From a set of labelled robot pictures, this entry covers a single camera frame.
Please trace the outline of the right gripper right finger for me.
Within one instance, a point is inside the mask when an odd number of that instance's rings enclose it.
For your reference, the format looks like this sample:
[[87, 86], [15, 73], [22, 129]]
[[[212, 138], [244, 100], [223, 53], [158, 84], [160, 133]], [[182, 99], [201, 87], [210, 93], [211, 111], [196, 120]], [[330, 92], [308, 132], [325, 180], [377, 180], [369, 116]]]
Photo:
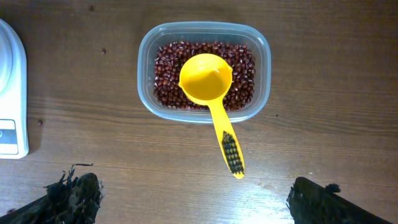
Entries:
[[287, 197], [287, 207], [296, 224], [391, 224], [340, 197], [338, 184], [322, 187], [305, 177], [296, 178]]

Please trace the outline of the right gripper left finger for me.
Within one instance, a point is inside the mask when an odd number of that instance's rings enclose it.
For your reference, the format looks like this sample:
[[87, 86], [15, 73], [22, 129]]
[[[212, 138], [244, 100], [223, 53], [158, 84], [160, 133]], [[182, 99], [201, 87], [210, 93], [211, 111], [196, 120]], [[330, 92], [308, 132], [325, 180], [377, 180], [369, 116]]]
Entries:
[[59, 181], [47, 185], [46, 195], [1, 217], [4, 224], [94, 224], [104, 198], [104, 185], [96, 174], [79, 177], [75, 167], [64, 172]]

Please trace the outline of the yellow plastic measuring scoop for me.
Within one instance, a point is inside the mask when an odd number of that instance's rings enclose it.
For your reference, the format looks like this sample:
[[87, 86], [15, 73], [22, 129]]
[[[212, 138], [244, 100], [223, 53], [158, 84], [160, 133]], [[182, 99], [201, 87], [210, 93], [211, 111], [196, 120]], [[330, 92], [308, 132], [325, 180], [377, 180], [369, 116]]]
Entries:
[[221, 57], [199, 54], [184, 63], [178, 85], [189, 100], [209, 108], [223, 159], [234, 177], [242, 179], [243, 153], [223, 106], [223, 98], [232, 84], [232, 71]]

